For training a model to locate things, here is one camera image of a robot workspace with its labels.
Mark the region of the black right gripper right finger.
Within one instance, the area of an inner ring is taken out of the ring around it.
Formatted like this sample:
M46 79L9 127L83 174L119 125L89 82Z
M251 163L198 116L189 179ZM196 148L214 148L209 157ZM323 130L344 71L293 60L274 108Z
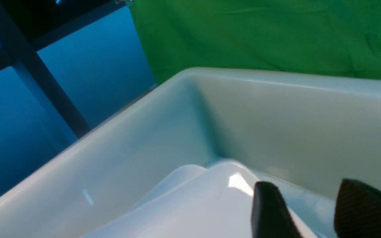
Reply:
M339 238L381 238L381 191L356 179L343 179L334 230Z

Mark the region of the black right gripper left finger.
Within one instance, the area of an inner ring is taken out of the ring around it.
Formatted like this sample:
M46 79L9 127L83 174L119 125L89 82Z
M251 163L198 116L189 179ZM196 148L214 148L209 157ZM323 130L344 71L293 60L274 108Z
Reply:
M255 183L251 211L253 238L301 238L285 200L270 182Z

